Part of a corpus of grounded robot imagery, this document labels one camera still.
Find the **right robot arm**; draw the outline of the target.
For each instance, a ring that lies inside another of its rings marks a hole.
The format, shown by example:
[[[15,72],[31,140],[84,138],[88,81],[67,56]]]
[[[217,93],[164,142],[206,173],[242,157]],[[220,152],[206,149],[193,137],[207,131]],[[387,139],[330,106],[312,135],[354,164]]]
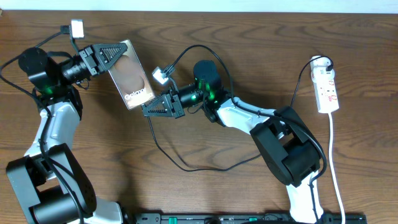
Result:
[[[315,187],[326,170],[326,157],[294,109],[264,109],[241,101],[224,89],[212,60],[197,62],[193,77],[192,84],[174,86],[143,105],[144,116],[180,118],[186,108],[200,105],[212,123],[250,135],[269,170],[287,187],[292,219],[320,222],[323,209]]]

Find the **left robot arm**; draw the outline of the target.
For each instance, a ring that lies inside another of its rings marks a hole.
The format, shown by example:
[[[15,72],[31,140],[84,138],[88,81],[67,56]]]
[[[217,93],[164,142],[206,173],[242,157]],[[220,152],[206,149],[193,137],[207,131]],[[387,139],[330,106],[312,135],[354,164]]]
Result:
[[[72,154],[83,109],[76,86],[109,70],[126,51],[125,43],[89,45],[75,56],[32,47],[17,57],[35,86],[30,96],[41,117],[31,147],[6,167],[28,223],[134,222],[118,202],[96,197]]]

